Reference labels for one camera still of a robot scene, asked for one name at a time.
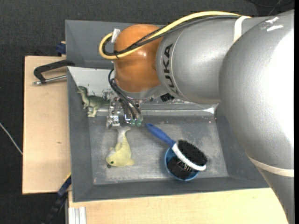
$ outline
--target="green toy dinosaur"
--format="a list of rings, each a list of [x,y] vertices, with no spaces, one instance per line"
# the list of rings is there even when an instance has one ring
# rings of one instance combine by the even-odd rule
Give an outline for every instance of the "green toy dinosaur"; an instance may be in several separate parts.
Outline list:
[[[95,95],[88,95],[87,89],[83,86],[78,86],[77,93],[82,95],[82,100],[84,102],[83,109],[85,109],[86,107],[93,108],[93,112],[91,111],[88,112],[88,117],[94,118],[99,108],[105,105],[109,105],[109,100],[107,99]]]

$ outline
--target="blue brush handle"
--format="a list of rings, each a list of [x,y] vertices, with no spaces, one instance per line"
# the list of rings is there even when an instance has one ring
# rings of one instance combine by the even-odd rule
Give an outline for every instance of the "blue brush handle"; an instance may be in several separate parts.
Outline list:
[[[152,124],[145,124],[145,127],[148,129],[148,131],[151,132],[152,135],[156,136],[157,138],[159,138],[160,140],[164,141],[165,143],[167,143],[171,148],[173,147],[173,145],[176,143],[174,140],[172,140],[171,138],[169,138],[167,136],[167,134],[165,134],[161,129],[159,129],[158,127],[152,125]]]

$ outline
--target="toy dinosaur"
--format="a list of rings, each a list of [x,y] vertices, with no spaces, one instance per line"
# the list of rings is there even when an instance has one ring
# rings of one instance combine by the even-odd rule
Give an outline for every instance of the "toy dinosaur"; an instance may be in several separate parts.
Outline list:
[[[105,105],[109,105],[109,100],[107,99],[95,95],[88,95],[87,89],[83,86],[78,86],[77,93],[82,95],[82,100],[84,102],[83,109],[85,109],[86,107],[93,108],[93,112],[92,111],[88,112],[88,117],[94,118],[99,108]]]
[[[106,162],[108,165],[115,167],[124,167],[134,165],[134,160],[131,159],[131,149],[126,138],[125,133],[131,128],[126,127],[118,127],[118,138],[115,147],[110,148],[110,152],[106,157]]]

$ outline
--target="black bristles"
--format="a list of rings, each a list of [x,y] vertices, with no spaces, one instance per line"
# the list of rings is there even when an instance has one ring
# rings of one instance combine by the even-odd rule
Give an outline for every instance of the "black bristles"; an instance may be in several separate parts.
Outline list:
[[[206,155],[202,151],[200,151],[197,147],[195,147],[193,144],[185,140],[179,140],[178,148],[181,151],[181,153],[192,163],[198,166],[203,166],[206,164],[207,162]]]

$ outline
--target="wooden table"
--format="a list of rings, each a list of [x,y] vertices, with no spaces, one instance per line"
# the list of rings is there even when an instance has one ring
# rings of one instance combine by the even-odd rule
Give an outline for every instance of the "wooden table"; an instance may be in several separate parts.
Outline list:
[[[32,84],[35,67],[63,59],[25,57],[23,194],[58,191],[71,170],[66,81]],[[85,206],[87,224],[287,224],[270,188],[82,203],[73,203],[69,191],[68,205]]]

